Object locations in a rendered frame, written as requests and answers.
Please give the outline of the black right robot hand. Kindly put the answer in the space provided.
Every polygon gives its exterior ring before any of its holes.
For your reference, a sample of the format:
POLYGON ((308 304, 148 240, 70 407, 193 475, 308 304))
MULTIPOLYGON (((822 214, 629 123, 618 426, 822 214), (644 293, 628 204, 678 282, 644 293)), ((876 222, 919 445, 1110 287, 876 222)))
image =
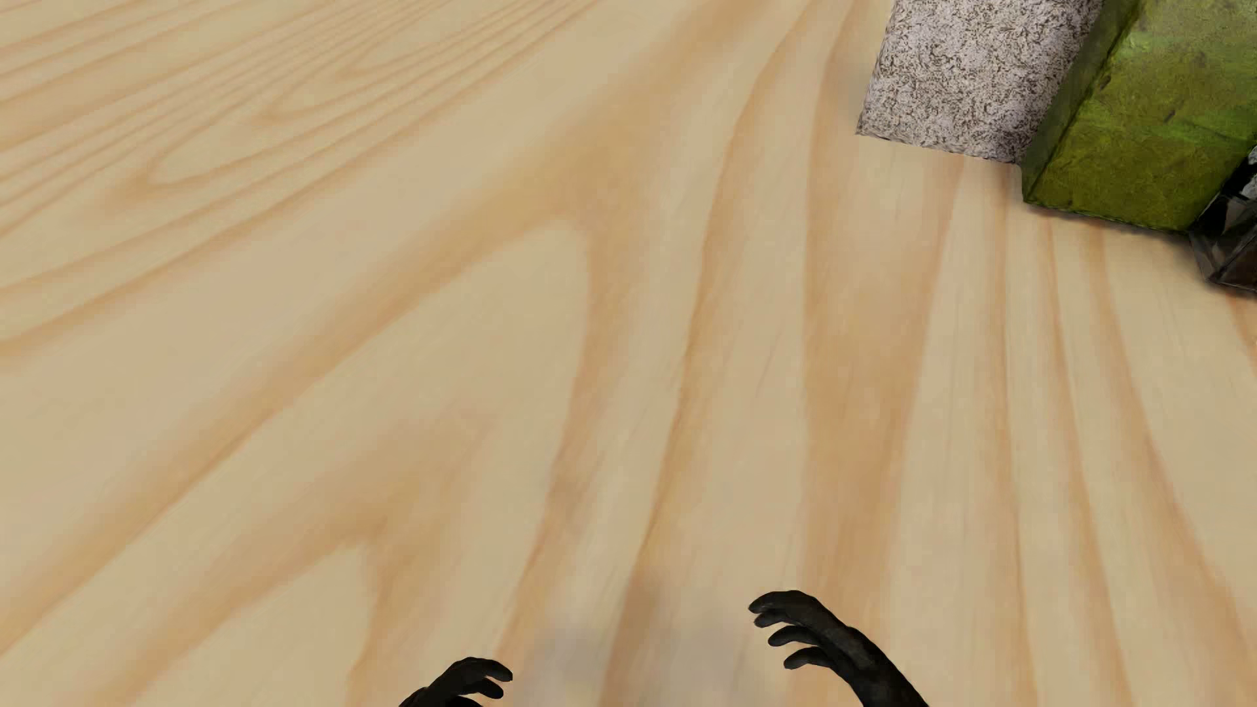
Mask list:
POLYGON ((768 638, 771 647, 803 645, 783 660, 786 669, 830 669, 851 688, 861 707, 929 707, 884 650, 815 596, 801 590, 769 591, 748 609, 757 626, 782 625, 768 638))

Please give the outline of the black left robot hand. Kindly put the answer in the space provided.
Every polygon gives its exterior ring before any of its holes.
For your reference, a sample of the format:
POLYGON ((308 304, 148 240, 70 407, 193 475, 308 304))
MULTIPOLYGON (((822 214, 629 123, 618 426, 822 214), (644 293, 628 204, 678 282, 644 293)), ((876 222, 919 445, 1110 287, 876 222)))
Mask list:
POLYGON ((414 691, 398 707, 483 707, 476 697, 502 699, 512 669, 491 658, 466 657, 450 665, 430 684, 414 691))

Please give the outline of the green mossy block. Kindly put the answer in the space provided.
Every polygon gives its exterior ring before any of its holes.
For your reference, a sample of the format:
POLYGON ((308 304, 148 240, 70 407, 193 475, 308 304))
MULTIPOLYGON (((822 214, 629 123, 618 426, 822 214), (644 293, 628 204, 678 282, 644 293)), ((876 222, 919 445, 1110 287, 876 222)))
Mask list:
POLYGON ((1022 196, 1183 231, 1256 146, 1257 0, 1104 0, 1022 159, 1022 196))

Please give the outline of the dark metallic object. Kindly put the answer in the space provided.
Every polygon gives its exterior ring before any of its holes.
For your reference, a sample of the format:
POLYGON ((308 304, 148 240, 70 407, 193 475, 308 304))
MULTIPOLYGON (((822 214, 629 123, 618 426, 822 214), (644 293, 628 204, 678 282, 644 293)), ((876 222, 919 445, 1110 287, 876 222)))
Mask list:
POLYGON ((1197 216, 1188 235, 1205 281, 1257 294, 1257 146, 1197 216))

